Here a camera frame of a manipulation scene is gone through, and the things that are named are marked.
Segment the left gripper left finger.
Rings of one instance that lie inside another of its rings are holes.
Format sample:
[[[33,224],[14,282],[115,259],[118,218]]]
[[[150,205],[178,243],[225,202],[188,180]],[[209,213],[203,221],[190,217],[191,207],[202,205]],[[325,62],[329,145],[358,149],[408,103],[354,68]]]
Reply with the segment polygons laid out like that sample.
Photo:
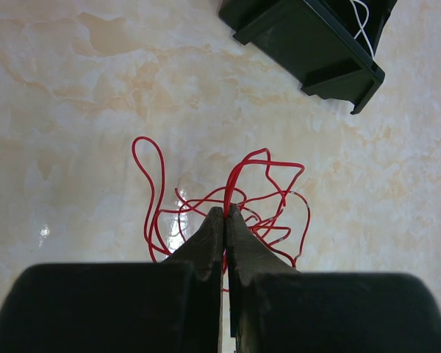
[[[0,352],[219,352],[223,211],[160,263],[46,263],[0,309]]]

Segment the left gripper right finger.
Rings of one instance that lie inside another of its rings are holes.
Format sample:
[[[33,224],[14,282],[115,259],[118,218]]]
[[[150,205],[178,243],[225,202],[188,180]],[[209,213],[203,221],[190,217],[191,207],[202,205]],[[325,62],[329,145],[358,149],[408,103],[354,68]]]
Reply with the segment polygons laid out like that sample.
[[[415,276],[300,272],[226,218],[231,335],[239,352],[441,352],[441,312]]]

